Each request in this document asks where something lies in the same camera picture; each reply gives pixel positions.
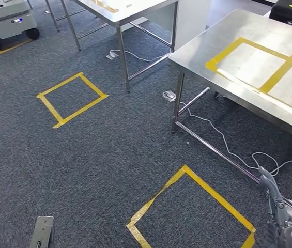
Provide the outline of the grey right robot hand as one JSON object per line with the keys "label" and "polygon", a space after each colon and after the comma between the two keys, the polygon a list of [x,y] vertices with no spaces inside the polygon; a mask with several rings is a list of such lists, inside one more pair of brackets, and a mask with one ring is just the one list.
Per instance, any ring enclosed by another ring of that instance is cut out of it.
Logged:
{"label": "grey right robot hand", "polygon": [[263,167],[259,167],[260,183],[266,189],[270,219],[267,221],[266,247],[292,247],[292,216],[284,205],[274,177]]}

